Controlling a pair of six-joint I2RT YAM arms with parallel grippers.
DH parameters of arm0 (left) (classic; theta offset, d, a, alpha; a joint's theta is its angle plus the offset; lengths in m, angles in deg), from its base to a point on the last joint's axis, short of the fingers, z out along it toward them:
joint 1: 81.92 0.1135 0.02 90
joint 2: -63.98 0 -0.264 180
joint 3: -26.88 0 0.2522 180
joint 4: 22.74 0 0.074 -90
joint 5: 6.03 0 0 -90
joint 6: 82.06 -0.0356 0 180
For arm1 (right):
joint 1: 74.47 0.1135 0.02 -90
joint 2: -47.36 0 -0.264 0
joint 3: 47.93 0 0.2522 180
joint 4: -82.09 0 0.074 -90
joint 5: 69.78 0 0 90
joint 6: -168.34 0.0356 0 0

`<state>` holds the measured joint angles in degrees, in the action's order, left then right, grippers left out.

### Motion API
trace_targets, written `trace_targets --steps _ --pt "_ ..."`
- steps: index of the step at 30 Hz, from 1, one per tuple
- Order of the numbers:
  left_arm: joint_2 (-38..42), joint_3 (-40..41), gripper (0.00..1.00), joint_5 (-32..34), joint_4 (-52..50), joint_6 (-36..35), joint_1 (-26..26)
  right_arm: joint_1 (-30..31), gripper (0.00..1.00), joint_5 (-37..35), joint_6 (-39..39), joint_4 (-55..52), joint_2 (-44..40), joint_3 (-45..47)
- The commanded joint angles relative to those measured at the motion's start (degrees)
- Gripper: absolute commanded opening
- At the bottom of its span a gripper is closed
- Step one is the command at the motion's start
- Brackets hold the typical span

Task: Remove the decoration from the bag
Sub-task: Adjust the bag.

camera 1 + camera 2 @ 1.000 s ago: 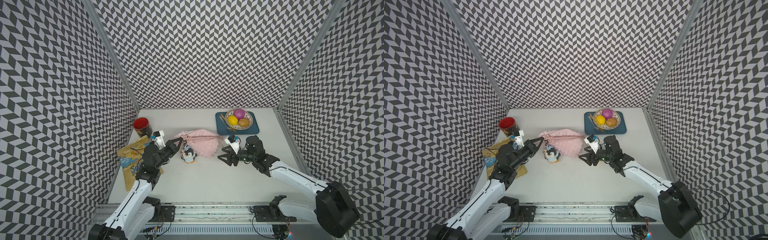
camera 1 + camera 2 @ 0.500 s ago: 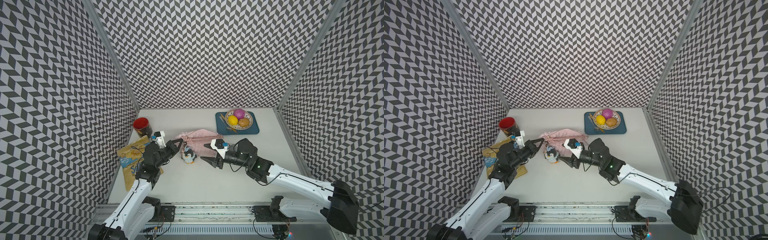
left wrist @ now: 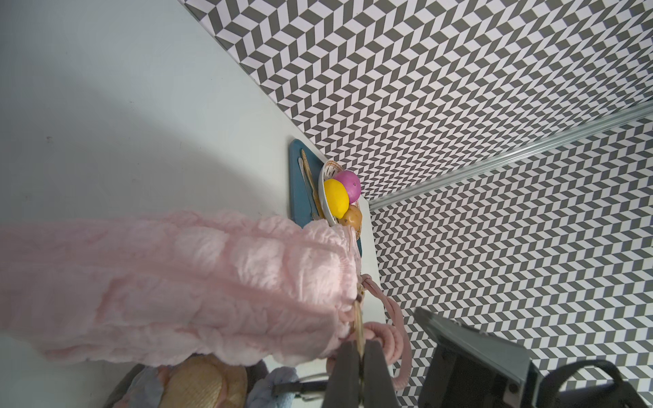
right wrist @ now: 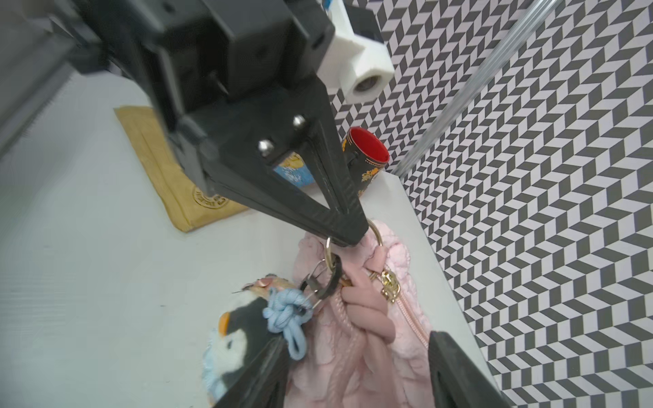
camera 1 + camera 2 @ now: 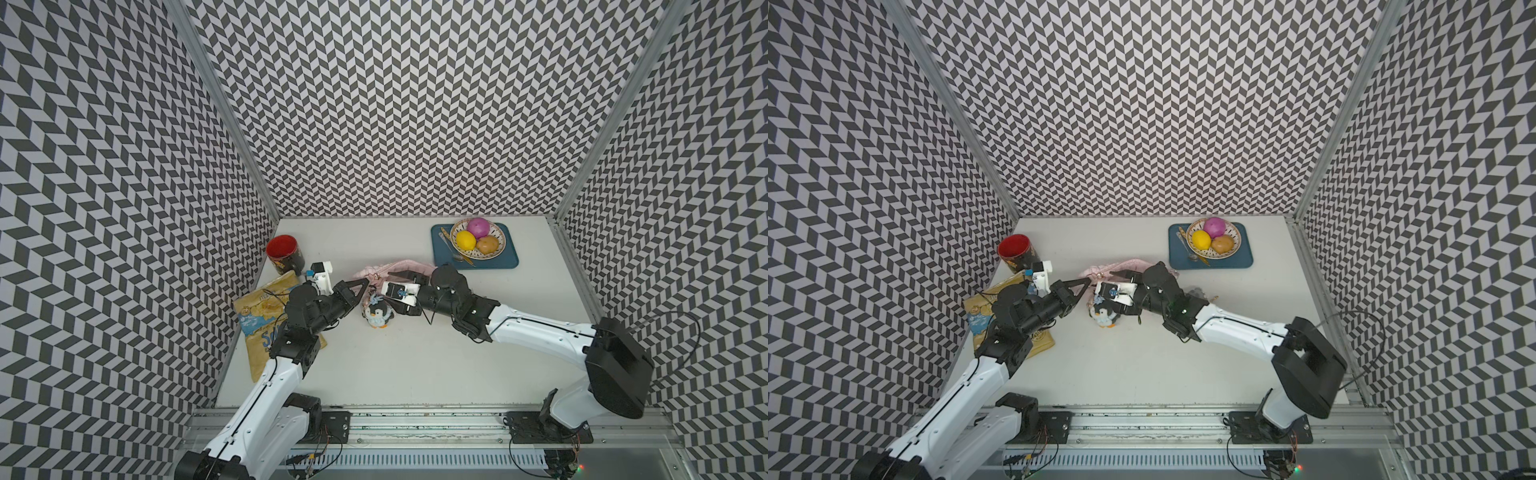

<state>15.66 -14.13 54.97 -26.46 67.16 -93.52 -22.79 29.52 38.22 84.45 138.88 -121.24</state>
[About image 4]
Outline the penguin plush keychain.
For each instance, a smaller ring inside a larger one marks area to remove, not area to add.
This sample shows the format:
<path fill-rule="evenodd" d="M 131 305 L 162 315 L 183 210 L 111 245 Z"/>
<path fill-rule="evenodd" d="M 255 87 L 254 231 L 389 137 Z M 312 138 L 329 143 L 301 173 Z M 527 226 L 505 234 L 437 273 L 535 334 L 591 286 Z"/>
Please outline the penguin plush keychain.
<path fill-rule="evenodd" d="M 304 358 L 308 350 L 304 325 L 313 317 L 314 308 L 311 295 L 276 275 L 234 292 L 232 306 L 221 314 L 202 359 L 202 382 L 210 406 L 236 383 L 274 336 L 287 342 L 291 365 Z"/>

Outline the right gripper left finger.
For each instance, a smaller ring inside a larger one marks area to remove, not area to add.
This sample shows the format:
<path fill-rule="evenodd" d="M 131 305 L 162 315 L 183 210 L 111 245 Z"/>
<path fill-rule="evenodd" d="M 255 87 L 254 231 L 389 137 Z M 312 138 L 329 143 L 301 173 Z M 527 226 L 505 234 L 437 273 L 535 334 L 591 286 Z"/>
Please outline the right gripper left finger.
<path fill-rule="evenodd" d="M 274 336 L 214 407 L 283 408 L 290 365 L 287 342 Z"/>

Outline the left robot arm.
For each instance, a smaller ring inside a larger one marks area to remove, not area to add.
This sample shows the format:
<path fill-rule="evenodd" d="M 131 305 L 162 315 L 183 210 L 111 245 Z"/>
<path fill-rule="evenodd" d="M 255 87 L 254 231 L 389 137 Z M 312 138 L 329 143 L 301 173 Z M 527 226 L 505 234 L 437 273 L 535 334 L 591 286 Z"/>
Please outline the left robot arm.
<path fill-rule="evenodd" d="M 185 175 L 340 246 L 367 218 L 316 71 L 335 34 L 315 1 L 1 4 L 1 124 L 65 66 L 120 69 L 149 97 Z"/>

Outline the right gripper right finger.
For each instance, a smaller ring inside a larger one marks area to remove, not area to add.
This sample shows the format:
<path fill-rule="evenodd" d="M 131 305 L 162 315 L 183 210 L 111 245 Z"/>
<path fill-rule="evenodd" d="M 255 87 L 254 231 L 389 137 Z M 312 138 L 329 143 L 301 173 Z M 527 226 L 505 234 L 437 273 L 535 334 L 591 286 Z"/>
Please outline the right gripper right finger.
<path fill-rule="evenodd" d="M 448 333 L 432 331 L 428 352 L 436 407 L 510 407 L 507 398 L 491 385 Z"/>

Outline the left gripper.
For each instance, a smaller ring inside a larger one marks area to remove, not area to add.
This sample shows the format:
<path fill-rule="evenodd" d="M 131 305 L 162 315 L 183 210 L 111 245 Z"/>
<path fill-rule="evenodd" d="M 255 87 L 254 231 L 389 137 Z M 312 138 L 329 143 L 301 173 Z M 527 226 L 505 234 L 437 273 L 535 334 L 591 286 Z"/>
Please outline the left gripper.
<path fill-rule="evenodd" d="M 116 64 L 173 153 L 334 153 L 316 1 L 76 1 L 81 72 Z"/>

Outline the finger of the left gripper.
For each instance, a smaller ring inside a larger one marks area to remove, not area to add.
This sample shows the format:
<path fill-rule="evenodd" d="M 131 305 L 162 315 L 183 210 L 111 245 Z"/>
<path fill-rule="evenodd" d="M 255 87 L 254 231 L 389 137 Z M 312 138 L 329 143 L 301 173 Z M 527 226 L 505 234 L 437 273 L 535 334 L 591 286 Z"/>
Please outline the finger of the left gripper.
<path fill-rule="evenodd" d="M 367 233 L 367 219 L 340 147 L 327 89 L 313 77 L 302 82 L 295 95 L 305 120 L 295 151 L 328 205 L 299 192 L 294 197 L 294 224 L 322 238 L 360 240 Z"/>
<path fill-rule="evenodd" d="M 294 197 L 303 191 L 284 180 L 275 167 L 285 154 L 296 152 L 299 132 L 282 132 L 282 139 L 273 143 L 268 156 L 258 144 L 269 136 L 256 127 L 240 125 L 234 134 L 213 136 L 197 124 L 180 122 L 177 134 L 185 154 L 185 173 L 206 196 L 219 195 L 296 226 L 292 219 Z M 352 247 L 362 239 L 332 240 Z"/>

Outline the pink knitted bag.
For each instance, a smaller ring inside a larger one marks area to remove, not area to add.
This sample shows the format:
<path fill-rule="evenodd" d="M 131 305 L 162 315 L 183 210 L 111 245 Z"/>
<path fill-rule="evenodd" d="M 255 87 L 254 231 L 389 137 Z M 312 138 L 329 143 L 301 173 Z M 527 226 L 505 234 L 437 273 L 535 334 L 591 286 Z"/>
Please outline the pink knitted bag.
<path fill-rule="evenodd" d="M 430 320 L 407 246 L 377 220 L 353 248 L 333 248 L 345 284 L 304 328 L 307 354 L 289 374 L 286 407 L 433 407 Z"/>

